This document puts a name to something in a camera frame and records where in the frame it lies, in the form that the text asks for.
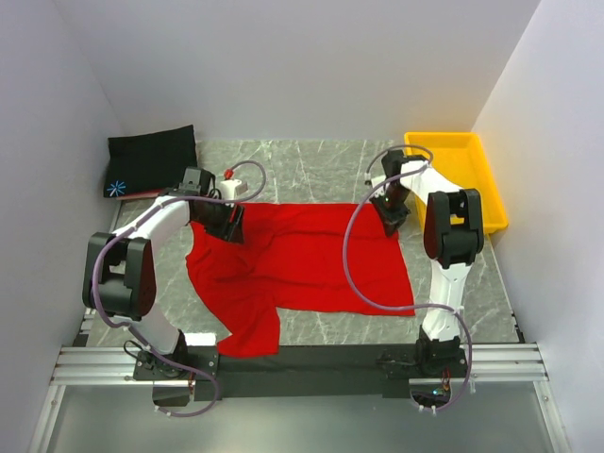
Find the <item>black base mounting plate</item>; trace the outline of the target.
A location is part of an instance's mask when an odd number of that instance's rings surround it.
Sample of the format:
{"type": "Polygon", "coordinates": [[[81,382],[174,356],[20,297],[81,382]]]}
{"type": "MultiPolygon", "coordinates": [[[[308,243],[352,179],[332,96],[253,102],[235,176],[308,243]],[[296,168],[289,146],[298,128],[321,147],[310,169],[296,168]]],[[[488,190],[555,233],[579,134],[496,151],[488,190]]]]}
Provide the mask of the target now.
{"type": "Polygon", "coordinates": [[[450,345],[284,346],[274,356],[238,359],[213,346],[193,346],[185,370],[139,353],[133,379],[152,383],[159,405],[184,406],[183,385],[196,402],[233,398],[380,395],[443,406],[454,378],[467,378],[472,356],[450,345]]]}

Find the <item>red t shirt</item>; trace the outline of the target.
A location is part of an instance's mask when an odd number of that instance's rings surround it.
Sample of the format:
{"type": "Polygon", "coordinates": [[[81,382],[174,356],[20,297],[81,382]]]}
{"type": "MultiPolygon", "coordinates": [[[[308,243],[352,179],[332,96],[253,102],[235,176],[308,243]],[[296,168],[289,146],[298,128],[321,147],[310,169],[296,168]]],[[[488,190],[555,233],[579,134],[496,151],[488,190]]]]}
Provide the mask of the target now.
{"type": "Polygon", "coordinates": [[[387,238],[376,210],[355,204],[246,205],[243,243],[211,237],[191,224],[189,279],[229,336],[222,355],[275,355],[278,310],[412,316],[413,292],[394,235],[387,238]]]}

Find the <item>yellow plastic bin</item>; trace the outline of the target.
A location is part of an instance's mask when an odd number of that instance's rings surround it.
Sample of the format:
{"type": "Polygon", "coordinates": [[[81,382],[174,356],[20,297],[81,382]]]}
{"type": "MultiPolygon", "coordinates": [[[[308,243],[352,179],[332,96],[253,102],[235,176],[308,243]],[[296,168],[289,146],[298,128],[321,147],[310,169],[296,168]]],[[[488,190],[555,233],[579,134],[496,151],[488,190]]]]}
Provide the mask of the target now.
{"type": "Polygon", "coordinates": [[[405,133],[404,143],[429,149],[436,171],[464,189],[479,191],[486,234],[509,226],[494,174],[476,133],[410,131],[405,133]]]}

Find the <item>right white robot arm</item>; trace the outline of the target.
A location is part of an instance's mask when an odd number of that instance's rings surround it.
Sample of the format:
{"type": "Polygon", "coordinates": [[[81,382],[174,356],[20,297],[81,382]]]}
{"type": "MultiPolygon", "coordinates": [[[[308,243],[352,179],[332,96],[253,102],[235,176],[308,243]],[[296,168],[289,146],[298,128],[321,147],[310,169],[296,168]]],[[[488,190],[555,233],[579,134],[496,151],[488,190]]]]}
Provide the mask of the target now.
{"type": "Polygon", "coordinates": [[[409,214],[409,194],[426,206],[423,244],[431,281],[412,365],[421,375],[434,377],[467,363],[459,316],[466,279],[484,245],[481,198],[478,190],[464,189],[436,171],[431,155],[409,156],[406,148],[383,151],[377,159],[384,175],[367,177],[365,184],[377,190],[370,201],[388,237],[409,214]]]}

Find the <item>folded black t shirt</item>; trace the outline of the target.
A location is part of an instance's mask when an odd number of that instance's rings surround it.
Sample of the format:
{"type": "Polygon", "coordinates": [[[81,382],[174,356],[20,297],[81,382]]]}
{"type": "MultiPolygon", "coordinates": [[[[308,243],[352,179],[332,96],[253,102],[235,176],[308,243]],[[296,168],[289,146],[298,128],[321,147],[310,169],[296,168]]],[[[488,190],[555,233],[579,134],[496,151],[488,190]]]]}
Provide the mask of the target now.
{"type": "Polygon", "coordinates": [[[156,193],[179,183],[197,165],[192,125],[138,136],[108,139],[106,198],[156,193]]]}

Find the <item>aluminium frame rail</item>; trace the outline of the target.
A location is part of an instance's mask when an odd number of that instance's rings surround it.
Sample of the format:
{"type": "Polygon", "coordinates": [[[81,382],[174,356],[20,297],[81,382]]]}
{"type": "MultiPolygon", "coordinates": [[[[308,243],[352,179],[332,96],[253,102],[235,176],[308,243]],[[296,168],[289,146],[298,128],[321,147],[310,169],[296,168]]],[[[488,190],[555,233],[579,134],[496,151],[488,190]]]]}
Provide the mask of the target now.
{"type": "MultiPolygon", "coordinates": [[[[50,378],[52,386],[136,385],[135,360],[117,346],[63,347],[50,378]]],[[[548,381],[537,344],[476,344],[471,379],[475,382],[548,381]]]]}

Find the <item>folded pink t shirt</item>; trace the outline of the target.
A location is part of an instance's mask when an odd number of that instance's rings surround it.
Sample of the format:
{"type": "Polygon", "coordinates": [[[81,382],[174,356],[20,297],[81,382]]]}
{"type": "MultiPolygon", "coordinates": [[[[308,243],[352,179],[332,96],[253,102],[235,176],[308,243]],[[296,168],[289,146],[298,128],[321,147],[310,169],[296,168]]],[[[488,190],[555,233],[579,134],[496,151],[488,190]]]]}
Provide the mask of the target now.
{"type": "Polygon", "coordinates": [[[163,192],[163,189],[148,191],[148,192],[141,192],[141,193],[130,193],[130,194],[126,194],[126,195],[116,196],[115,199],[120,200],[120,201],[151,199],[151,198],[156,198],[156,197],[160,196],[162,192],[163,192]]]}

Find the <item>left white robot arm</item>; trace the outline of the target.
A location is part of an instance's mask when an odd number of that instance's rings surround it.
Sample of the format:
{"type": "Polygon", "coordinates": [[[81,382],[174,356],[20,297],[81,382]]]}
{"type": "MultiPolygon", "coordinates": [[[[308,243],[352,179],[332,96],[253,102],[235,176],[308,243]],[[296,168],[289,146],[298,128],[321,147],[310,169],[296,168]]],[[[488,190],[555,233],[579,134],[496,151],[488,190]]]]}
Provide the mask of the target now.
{"type": "Polygon", "coordinates": [[[189,366],[188,346],[156,305],[154,253],[182,227],[197,223],[211,237],[243,242],[244,207],[235,202],[246,184],[225,170],[221,180],[189,167],[182,181],[156,198],[135,220],[111,233],[91,236],[83,282],[83,303],[99,311],[110,327],[123,327],[155,356],[155,367],[169,379],[189,366]]]}

